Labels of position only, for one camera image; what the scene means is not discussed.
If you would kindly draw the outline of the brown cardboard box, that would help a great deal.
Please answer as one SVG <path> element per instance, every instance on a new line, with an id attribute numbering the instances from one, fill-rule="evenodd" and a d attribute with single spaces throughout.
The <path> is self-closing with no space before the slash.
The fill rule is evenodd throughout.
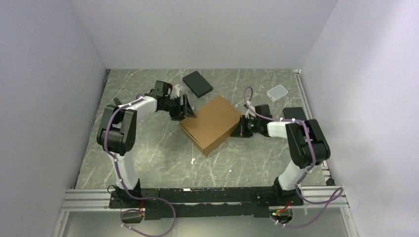
<path id="1" fill-rule="evenodd" d="M 199 108 L 195 115 L 194 118 L 183 119 L 180 128 L 207 157 L 230 136 L 242 114 L 224 97 L 217 95 Z"/>

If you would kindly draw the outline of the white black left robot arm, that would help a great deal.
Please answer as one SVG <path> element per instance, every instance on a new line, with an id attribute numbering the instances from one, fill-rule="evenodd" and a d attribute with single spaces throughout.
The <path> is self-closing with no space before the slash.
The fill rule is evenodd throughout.
<path id="1" fill-rule="evenodd" d="M 171 120 L 195 118 L 182 85 L 156 81 L 148 93 L 139 93 L 125 104 L 118 98 L 103 110 L 96 142 L 107 153 L 116 174 L 116 193 L 123 193 L 123 202 L 136 207 L 142 201 L 140 180 L 134 170 L 131 150 L 136 141 L 139 120 L 151 113 L 167 112 Z"/>

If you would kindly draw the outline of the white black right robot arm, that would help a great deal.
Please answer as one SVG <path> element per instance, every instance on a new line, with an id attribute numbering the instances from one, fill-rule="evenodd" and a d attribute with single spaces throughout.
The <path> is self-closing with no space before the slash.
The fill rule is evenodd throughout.
<path id="1" fill-rule="evenodd" d="M 331 156 L 319 123 L 316 119 L 308 119 L 302 107 L 284 108 L 283 115 L 276 121 L 267 104 L 248 106 L 246 114 L 240 117 L 230 135 L 250 138 L 258 133 L 287 140 L 291 161 L 276 178 L 272 192 L 272 198 L 278 205 L 286 204 L 292 197 L 291 190 L 302 182 L 305 175 Z"/>

